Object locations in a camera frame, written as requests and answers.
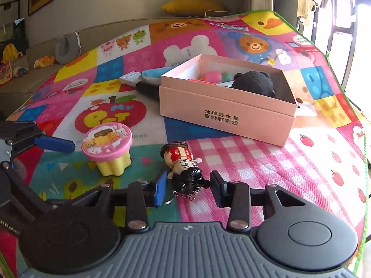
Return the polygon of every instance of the pink box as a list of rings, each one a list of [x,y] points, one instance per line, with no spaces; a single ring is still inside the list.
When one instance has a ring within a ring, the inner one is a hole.
[[[210,71],[233,75],[248,71],[268,72],[276,98],[188,80],[198,79]],[[296,108],[295,98],[281,70],[248,61],[201,54],[161,78],[162,116],[274,145],[285,144],[295,121]]]

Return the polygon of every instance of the gray neck pillow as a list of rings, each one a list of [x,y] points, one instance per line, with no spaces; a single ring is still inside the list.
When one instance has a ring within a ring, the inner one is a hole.
[[[57,40],[54,56],[59,64],[68,64],[81,55],[80,49],[79,34],[73,32]]]

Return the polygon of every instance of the sofa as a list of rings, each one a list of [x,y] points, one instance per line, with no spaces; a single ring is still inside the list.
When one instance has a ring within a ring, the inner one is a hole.
[[[81,53],[84,54],[102,43],[137,27],[172,19],[177,18],[166,17],[127,20],[81,30],[79,31]],[[12,79],[0,87],[0,113],[3,117],[2,119],[6,119],[22,106],[22,104],[24,104],[50,76],[64,66],[55,62],[52,66],[46,68],[33,68],[33,64],[39,57],[45,55],[54,56],[56,41],[57,39],[53,39],[29,48],[26,53],[30,68],[29,73]]]

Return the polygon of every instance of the play mat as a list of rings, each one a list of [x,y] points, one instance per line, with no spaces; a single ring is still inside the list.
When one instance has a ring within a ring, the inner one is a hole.
[[[254,50],[252,43],[259,49]],[[176,66],[199,54],[248,60],[285,72],[298,104],[285,146],[161,117],[159,103],[119,83],[118,78],[131,71]],[[364,130],[326,57],[274,12],[179,19],[127,32],[61,68],[9,119],[37,121],[48,135],[76,144],[71,155],[33,148],[18,158],[25,183],[43,199],[74,198],[107,182],[120,188],[135,180],[151,180],[165,168],[162,145],[181,140],[203,159],[199,166],[206,178],[218,170],[226,180],[244,181],[253,188],[276,183],[347,220],[359,243],[364,242],[368,197]],[[103,177],[81,152],[83,134],[105,122],[121,122],[132,130],[132,165],[121,177]],[[125,208],[116,209],[118,225],[124,223],[124,212]],[[178,198],[148,208],[151,223],[225,224],[228,212],[215,205],[210,189],[193,201]],[[254,225],[263,221],[261,208],[253,207],[252,221]],[[362,250],[359,245],[350,265],[354,272],[361,269]],[[4,231],[0,251],[9,275],[25,270],[16,238]]]

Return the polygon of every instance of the couch backrest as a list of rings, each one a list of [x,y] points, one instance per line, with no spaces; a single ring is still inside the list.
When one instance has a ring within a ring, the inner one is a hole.
[[[179,19],[179,17],[128,20],[83,29],[79,31],[81,53],[86,53],[91,49],[113,39],[114,37],[117,37],[120,34],[133,30],[137,27],[157,22],[165,22],[172,19]],[[54,56],[54,46],[56,42],[57,39],[53,39],[27,49],[27,59],[30,67],[32,67],[35,61],[40,57],[46,55]]]

